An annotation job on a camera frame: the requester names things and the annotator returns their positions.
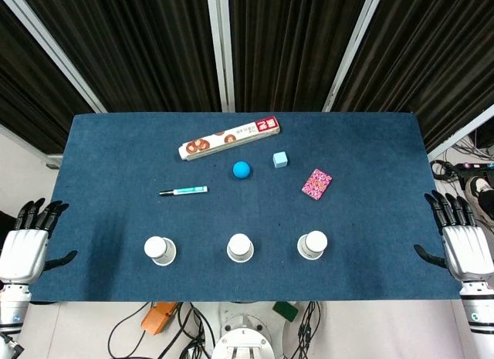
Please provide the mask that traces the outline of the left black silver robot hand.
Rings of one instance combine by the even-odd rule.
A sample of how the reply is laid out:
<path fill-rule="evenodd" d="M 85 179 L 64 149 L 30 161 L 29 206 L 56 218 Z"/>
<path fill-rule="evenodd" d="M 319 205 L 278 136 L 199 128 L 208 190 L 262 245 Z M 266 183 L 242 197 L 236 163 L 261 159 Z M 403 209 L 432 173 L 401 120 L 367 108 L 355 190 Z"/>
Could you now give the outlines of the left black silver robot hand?
<path fill-rule="evenodd" d="M 69 205 L 44 198 L 25 203 L 9 226 L 1 244 L 1 283 L 30 285 L 42 273 L 64 266 L 75 259 L 76 250 L 64 257 L 46 258 L 49 242 L 61 214 Z"/>

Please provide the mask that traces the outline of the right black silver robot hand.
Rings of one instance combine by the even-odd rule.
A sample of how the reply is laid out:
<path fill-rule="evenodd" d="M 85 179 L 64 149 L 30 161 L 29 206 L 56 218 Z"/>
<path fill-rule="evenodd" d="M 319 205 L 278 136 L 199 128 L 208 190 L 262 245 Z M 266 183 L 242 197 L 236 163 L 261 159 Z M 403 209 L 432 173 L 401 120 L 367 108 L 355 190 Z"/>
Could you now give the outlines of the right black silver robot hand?
<path fill-rule="evenodd" d="M 483 229 L 462 196 L 436 190 L 424 194 L 438 227 L 444 256 L 433 256 L 419 244 L 414 250 L 425 262 L 447 269 L 462 283 L 486 282 L 493 277 L 493 259 Z"/>

